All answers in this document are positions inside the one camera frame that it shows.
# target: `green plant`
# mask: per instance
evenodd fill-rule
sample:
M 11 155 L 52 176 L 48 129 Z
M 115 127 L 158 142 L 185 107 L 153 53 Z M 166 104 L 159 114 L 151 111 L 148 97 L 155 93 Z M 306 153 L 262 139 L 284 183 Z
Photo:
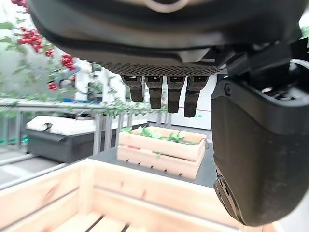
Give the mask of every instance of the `green plant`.
M 167 141 L 175 142 L 175 143 L 180 143 L 183 138 L 185 137 L 184 135 L 180 135 L 180 132 L 176 133 L 171 133 L 169 137 L 167 138 Z
M 139 127 L 140 135 L 149 137 L 149 138 L 154 138 L 154 139 L 162 139 L 163 135 L 160 133 L 155 133 L 150 131 L 146 126 Z
M 178 133 L 171 133 L 169 135 L 169 137 L 167 138 L 167 141 L 171 141 L 171 142 L 175 142 L 175 143 L 181 143 L 181 144 L 187 144 L 187 145 L 196 145 L 195 142 L 185 141 L 184 140 L 185 135 L 180 135 L 180 132 L 178 132 Z
M 121 129 L 121 132 L 126 132 L 131 134 L 132 133 L 132 127 L 124 127 Z
M 301 28 L 301 32 L 302 32 L 302 34 L 303 34 L 303 38 L 309 37 L 309 26 L 302 27 L 302 28 Z

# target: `white wall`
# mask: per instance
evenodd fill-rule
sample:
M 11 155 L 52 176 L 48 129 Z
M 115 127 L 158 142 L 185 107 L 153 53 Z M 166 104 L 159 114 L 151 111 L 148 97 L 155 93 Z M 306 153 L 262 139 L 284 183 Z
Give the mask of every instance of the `white wall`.
M 184 117 L 184 99 L 187 87 L 187 79 L 183 85 L 182 93 L 179 101 L 179 112 L 172 114 L 172 125 L 193 127 L 211 130 L 211 94 L 217 83 L 217 75 L 209 77 L 206 86 L 201 90 L 197 102 L 197 113 L 194 118 Z M 166 78 L 163 81 L 163 85 L 166 85 Z M 157 115 L 149 115 L 148 121 L 156 122 Z

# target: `metal pole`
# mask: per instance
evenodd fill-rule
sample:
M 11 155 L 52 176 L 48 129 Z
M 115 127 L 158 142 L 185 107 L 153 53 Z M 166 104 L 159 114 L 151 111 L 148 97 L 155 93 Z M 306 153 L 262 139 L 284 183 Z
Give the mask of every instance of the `metal pole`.
M 101 136 L 102 136 L 102 113 L 96 113 L 95 117 L 96 130 L 93 140 L 93 155 L 101 151 Z
M 112 116 L 106 115 L 104 151 L 108 151 L 111 148 L 111 139 L 112 139 Z
M 167 128 L 170 129 L 172 127 L 172 114 L 167 113 L 167 115 L 168 115 Z
M 119 133 L 124 125 L 124 113 L 121 113 L 119 116 L 118 116 L 118 127 L 117 127 L 117 131 L 116 131 L 116 142 L 115 142 L 115 145 L 118 146 L 118 143 L 119 143 Z
M 165 113 L 164 128 L 166 128 L 167 124 L 168 124 L 168 114 Z
M 10 140 L 10 121 L 9 118 L 4 116 L 3 117 L 3 139 L 4 145 L 9 145 Z
M 156 122 L 157 127 L 161 127 L 161 112 L 158 113 L 158 120 Z
M 57 165 L 57 166 L 51 167 L 51 168 L 49 168 L 49 169 L 42 170 L 42 171 L 40 171 L 40 172 L 38 172 L 38 173 L 34 173 L 34 174 L 32 174 L 32 175 L 27 175 L 26 177 L 22 177 L 22 178 L 19 178 L 19 179 L 17 179 L 17 180 L 13 180 L 13 181 L 11 181 L 11 182 L 5 183 L 5 184 L 3 184 L 3 185 L 0 185 L 0 190 L 6 189 L 6 188 L 8 188 L 8 187 L 12 187 L 12 186 L 14 186 L 14 185 L 18 185 L 18 184 L 20 184 L 20 183 L 23 183 L 23 182 L 25 182 L 25 181 L 34 179 L 34 178 L 39 177 L 39 176 L 41 176 L 41 175 L 44 175 L 44 174 L 53 172 L 53 171 L 55 171 L 55 170 L 58 170 L 58 169 L 60 169 L 60 168 L 62 168 L 62 167 L 64 167 L 64 166 L 66 166 L 66 165 L 67 165 L 66 163 L 62 163 L 62 164 L 59 164 L 59 165 Z
M 23 113 L 21 111 L 17 111 L 16 115 L 16 147 L 21 148 L 21 140 L 22 140 L 22 123 L 23 123 Z
M 13 157 L 13 158 L 10 158 L 10 159 L 0 160 L 0 166 L 10 164 L 10 163 L 16 163 L 16 162 L 20 162 L 20 161 L 24 161 L 24 160 L 28 160 L 28 159 L 32 159 L 32 158 L 35 158 L 35 157 L 37 157 L 37 156 L 33 155 L 33 154 L 27 154 L 27 155 Z
M 132 127 L 132 112 L 129 113 L 128 117 L 127 117 L 127 127 Z

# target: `light wooden box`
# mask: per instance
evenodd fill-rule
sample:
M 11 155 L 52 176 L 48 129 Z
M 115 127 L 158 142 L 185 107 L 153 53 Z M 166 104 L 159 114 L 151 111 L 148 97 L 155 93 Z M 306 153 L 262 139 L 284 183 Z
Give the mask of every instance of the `light wooden box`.
M 244 227 L 213 189 L 86 159 L 0 192 L 5 232 L 278 232 Z
M 164 137 L 169 137 L 171 133 L 180 132 L 179 130 L 160 127 L 148 127 L 148 129 L 160 133 Z M 196 145 L 140 136 L 139 130 L 133 130 L 131 134 L 121 132 L 117 158 L 122 161 L 195 179 L 204 158 L 206 135 L 185 131 L 181 131 L 180 134 L 184 135 L 187 141 L 194 142 Z

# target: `robotic hand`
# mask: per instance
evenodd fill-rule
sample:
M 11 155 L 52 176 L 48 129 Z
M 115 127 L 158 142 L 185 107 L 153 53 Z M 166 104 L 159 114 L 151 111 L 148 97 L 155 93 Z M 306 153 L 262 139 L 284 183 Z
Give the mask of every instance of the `robotic hand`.
M 187 76 L 191 117 L 208 77 L 227 68 L 211 100 L 218 198 L 248 226 L 278 220 L 301 201 L 309 186 L 308 51 L 298 25 L 306 0 L 27 3 L 49 41 L 122 75 L 132 99 L 141 100 L 146 76 L 154 108 L 167 76 L 176 112 Z

